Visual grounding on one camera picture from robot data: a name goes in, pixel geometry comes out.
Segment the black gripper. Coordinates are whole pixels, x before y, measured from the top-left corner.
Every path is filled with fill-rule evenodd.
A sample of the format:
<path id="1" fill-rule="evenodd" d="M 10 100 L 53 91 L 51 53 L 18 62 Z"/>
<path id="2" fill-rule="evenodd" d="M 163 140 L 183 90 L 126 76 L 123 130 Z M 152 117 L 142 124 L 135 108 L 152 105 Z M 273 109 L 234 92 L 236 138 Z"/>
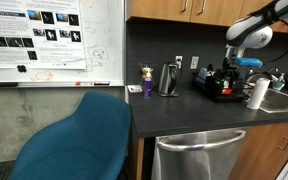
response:
<path id="1" fill-rule="evenodd" d="M 225 58 L 222 64 L 225 88 L 242 88 L 243 79 L 240 77 L 239 66 L 229 58 Z"/>

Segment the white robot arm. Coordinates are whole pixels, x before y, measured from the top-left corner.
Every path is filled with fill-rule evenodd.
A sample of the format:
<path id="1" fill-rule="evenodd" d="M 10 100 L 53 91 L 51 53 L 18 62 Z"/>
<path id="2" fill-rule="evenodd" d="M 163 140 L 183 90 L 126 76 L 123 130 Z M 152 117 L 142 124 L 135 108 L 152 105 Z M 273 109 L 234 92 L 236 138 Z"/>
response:
<path id="1" fill-rule="evenodd" d="M 270 25 L 288 18 L 288 0 L 272 0 L 266 6 L 254 11 L 247 18 L 236 21 L 226 32 L 227 52 L 223 62 L 224 74 L 221 79 L 229 77 L 229 87 L 238 78 L 235 67 L 230 66 L 229 59 L 235 60 L 232 52 L 240 53 L 245 48 L 259 49 L 266 46 L 273 35 Z"/>

